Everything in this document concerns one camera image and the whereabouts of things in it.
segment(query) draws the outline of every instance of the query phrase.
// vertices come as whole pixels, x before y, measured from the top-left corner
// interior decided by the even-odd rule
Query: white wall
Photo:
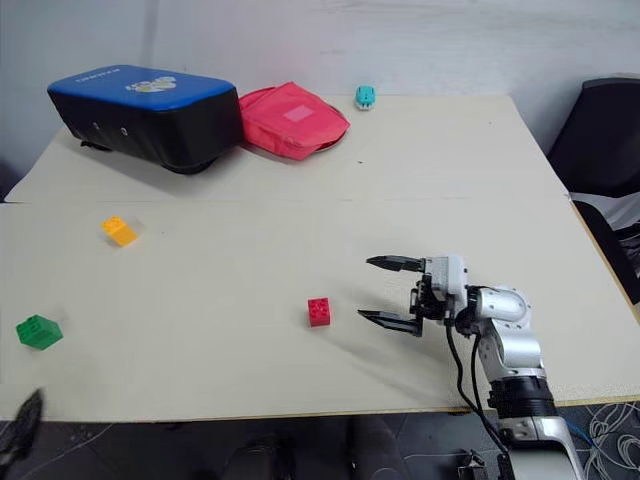
[[[61,125],[47,84],[113,63],[240,92],[294,80],[320,94],[508,93],[544,149],[583,80],[640,72],[638,0],[0,2],[0,159],[15,178]]]

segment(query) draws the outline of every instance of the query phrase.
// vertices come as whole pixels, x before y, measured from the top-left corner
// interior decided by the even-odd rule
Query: black chair
[[[607,78],[582,91],[548,155],[570,192],[620,198],[640,191],[640,79]],[[578,211],[633,303],[640,281],[619,239],[600,212]]]

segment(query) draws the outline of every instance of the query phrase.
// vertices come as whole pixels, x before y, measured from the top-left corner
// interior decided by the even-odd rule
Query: pink bag
[[[240,110],[249,143],[294,160],[336,143],[350,126],[338,110],[293,82],[244,95]]]

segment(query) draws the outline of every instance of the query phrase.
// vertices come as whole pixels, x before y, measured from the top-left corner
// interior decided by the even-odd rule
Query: white table
[[[634,314],[509,99],[330,101],[353,124],[335,149],[295,165],[238,149],[195,177],[60,133],[0,208],[0,415],[36,385],[55,420],[461,406],[441,327],[356,313],[406,313],[416,280],[367,257],[451,252],[473,283],[529,295],[559,403],[640,398]],[[111,246],[111,215],[140,238]],[[319,296],[332,325],[310,329]],[[19,344],[33,313],[65,338]]]

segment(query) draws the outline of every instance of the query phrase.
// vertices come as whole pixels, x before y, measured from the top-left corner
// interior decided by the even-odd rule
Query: toy block
[[[120,217],[111,217],[102,224],[102,229],[121,247],[126,247],[138,236]]]
[[[307,303],[309,304],[309,323],[312,327],[320,327],[331,323],[328,298],[310,299]]]
[[[38,350],[50,347],[63,337],[56,322],[40,315],[27,318],[16,326],[16,331],[21,343]]]

